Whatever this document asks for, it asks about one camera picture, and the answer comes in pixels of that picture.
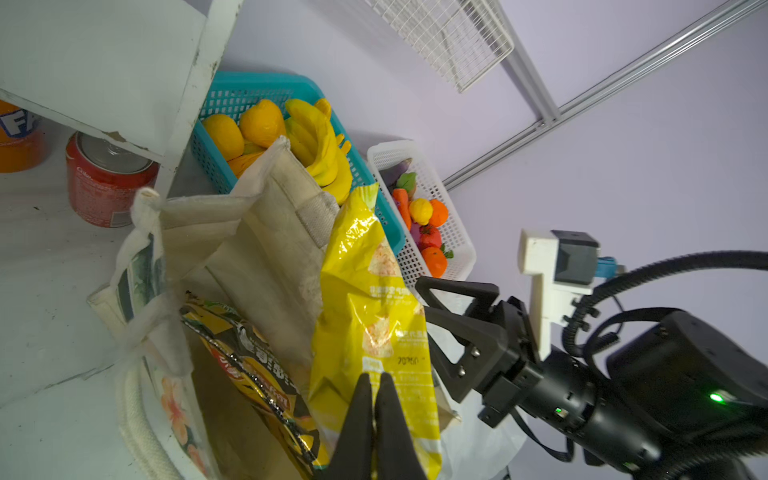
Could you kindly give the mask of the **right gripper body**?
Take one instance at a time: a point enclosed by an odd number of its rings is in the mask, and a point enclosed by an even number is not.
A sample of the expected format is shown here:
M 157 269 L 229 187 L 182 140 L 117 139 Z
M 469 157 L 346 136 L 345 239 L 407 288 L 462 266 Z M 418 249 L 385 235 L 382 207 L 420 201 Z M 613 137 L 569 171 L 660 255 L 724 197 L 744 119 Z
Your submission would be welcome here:
M 478 418 L 491 428 L 510 416 L 523 433 L 560 462 L 575 454 L 574 435 L 586 426 L 597 403 L 597 383 L 586 365 L 556 348 L 543 360 L 531 333 L 525 304 L 515 297 L 500 301 L 489 321 L 502 326 L 508 346 L 492 374 L 481 382 Z M 565 449 L 542 443 L 520 413 L 538 418 L 565 436 Z

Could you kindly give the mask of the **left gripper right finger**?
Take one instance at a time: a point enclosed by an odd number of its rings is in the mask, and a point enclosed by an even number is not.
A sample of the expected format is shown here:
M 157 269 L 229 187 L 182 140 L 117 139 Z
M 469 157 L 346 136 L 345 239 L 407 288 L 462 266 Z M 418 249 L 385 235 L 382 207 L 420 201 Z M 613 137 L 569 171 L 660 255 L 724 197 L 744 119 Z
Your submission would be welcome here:
M 377 478 L 426 480 L 389 373 L 381 374 L 374 415 Z

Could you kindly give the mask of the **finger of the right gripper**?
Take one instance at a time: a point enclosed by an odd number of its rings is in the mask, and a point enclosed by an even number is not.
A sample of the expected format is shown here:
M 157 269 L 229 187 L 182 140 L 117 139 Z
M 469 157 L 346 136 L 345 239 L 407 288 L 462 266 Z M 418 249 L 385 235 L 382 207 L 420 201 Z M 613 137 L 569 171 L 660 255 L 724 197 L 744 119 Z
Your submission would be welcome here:
M 469 304 L 463 310 L 462 315 L 471 318 L 484 318 L 500 295 L 499 288 L 491 283 L 469 282 L 449 280 L 435 277 L 420 277 L 415 284 L 415 289 L 426 305 L 438 310 L 451 313 L 451 310 L 441 300 L 436 292 L 448 294 L 451 298 L 461 297 L 469 299 Z
M 430 359 L 449 396 L 461 403 L 470 391 L 483 392 L 503 371 L 509 347 L 506 330 L 493 322 L 460 316 L 448 310 L 425 308 L 426 320 L 460 341 L 464 349 L 452 361 L 429 338 Z

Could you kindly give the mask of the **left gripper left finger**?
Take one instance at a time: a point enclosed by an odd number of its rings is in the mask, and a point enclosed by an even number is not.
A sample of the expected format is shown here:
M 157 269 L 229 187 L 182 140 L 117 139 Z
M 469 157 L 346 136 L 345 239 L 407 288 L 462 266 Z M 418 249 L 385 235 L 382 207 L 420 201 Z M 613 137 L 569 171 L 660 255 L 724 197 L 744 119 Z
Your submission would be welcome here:
M 370 480 L 374 449 L 372 387 L 367 373 L 360 375 L 336 448 L 320 479 Z

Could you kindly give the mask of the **yellow snack packet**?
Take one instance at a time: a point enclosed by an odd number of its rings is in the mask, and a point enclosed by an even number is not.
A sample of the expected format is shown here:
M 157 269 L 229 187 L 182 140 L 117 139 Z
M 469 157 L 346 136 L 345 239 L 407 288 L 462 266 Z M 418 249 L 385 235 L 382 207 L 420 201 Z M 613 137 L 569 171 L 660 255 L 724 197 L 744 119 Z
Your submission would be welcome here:
M 337 216 L 320 273 L 323 309 L 312 339 L 309 405 L 335 444 L 360 375 L 391 375 L 413 448 L 429 479 L 442 467 L 424 308 L 406 287 L 381 222 L 379 188 L 355 188 Z

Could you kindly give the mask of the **orange toy carrot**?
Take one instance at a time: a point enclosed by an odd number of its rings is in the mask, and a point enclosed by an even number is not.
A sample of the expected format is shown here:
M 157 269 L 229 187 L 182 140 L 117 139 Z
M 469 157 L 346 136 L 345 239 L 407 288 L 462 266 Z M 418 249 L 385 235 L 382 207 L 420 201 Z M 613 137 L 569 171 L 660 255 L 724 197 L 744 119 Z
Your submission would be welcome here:
M 414 197 L 417 187 L 417 174 L 415 172 L 403 173 L 395 182 L 392 190 L 392 198 L 396 204 L 406 229 L 412 227 L 412 218 L 409 211 L 410 202 Z

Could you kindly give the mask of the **black yellow chips bag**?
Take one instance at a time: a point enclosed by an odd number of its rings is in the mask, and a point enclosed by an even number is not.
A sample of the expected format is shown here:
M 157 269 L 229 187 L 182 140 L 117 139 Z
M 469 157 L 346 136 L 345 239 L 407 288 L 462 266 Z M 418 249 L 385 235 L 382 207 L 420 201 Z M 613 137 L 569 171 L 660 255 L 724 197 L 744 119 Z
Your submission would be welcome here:
M 302 477 L 315 478 L 329 454 L 307 403 L 266 339 L 233 307 L 190 291 L 180 312 Z

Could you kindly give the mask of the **beige canvas tote bag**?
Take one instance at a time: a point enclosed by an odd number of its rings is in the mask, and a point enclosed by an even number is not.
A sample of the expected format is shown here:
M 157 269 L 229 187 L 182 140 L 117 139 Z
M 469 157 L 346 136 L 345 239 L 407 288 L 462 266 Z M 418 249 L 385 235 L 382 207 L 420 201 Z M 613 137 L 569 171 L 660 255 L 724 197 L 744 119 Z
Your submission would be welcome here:
M 143 402 L 148 378 L 181 456 L 206 479 L 303 478 L 182 321 L 185 293 L 237 310 L 269 343 L 309 409 L 320 273 L 342 206 L 276 141 L 227 195 L 165 200 L 143 188 L 109 284 L 89 304 L 119 343 L 118 425 L 150 479 L 182 473 Z

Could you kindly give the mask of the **white plastic bag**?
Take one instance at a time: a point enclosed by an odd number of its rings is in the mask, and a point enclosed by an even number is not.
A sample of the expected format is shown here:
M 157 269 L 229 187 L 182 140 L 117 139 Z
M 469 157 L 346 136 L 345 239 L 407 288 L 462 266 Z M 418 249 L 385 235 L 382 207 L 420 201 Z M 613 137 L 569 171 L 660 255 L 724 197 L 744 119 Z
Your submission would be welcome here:
M 502 479 L 526 441 L 508 417 L 494 428 L 478 418 L 481 396 L 472 391 L 454 401 L 438 374 L 433 375 L 441 429 L 441 479 Z

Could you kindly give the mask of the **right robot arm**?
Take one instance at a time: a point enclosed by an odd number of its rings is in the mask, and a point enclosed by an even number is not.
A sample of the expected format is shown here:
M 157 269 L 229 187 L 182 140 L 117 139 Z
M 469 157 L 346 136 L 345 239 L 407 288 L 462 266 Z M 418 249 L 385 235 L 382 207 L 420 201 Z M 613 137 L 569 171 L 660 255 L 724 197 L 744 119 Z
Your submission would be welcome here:
M 632 270 L 575 302 L 561 348 L 540 352 L 533 312 L 497 286 L 432 277 L 417 281 L 428 322 L 449 331 L 464 351 L 452 362 L 430 355 L 455 401 L 482 399 L 490 427 L 511 417 L 521 429 L 536 418 L 566 440 L 553 457 L 577 448 L 589 465 L 608 465 L 635 479 L 745 479 L 747 457 L 767 452 L 767 368 L 730 338 L 671 307 L 621 311 L 586 343 L 585 328 L 602 301 L 675 274 L 697 270 L 763 271 L 758 251 L 674 257 Z

